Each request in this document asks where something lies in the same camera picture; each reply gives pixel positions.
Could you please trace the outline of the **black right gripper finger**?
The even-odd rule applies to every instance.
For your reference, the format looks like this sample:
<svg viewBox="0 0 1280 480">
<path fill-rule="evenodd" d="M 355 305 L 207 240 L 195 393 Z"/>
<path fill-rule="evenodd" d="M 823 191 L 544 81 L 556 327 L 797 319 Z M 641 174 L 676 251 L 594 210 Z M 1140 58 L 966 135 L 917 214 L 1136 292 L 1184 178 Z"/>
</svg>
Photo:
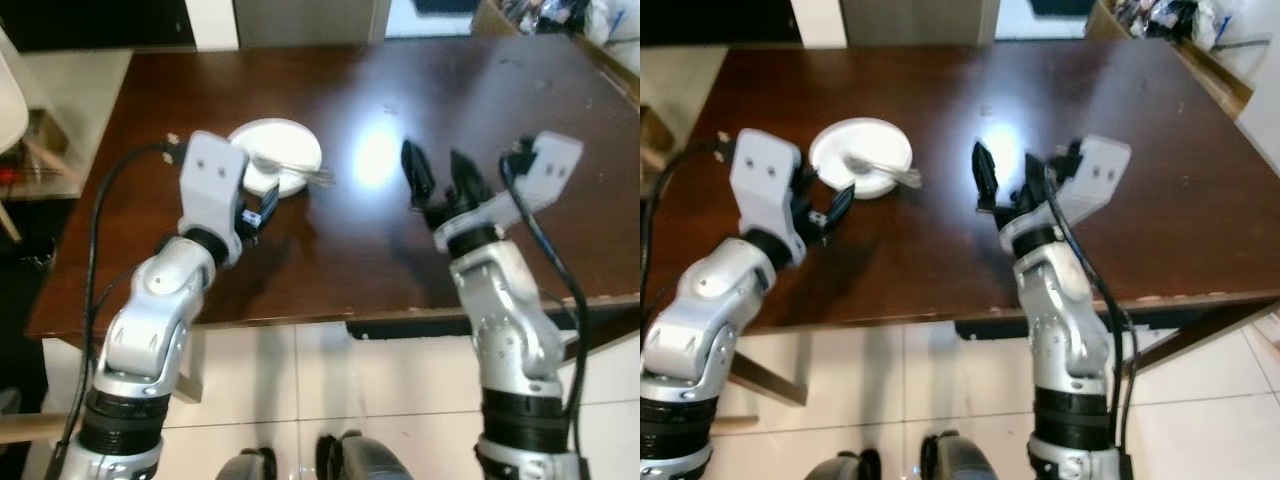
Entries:
<svg viewBox="0 0 1280 480">
<path fill-rule="evenodd" d="M 1024 155 L 1023 202 L 1044 202 L 1048 193 L 1046 165 L 1033 154 Z"/>
<path fill-rule="evenodd" d="M 410 188 L 410 206 L 426 207 L 435 189 L 435 180 L 426 154 L 412 140 L 401 146 L 401 165 Z"/>
<path fill-rule="evenodd" d="M 996 201 L 998 178 L 995 159 L 982 142 L 974 145 L 974 179 L 978 191 L 977 209 L 983 212 L 995 212 L 998 209 Z"/>
<path fill-rule="evenodd" d="M 451 151 L 451 175 L 452 207 L 477 207 L 490 198 L 490 188 L 476 164 L 460 151 Z"/>
</svg>

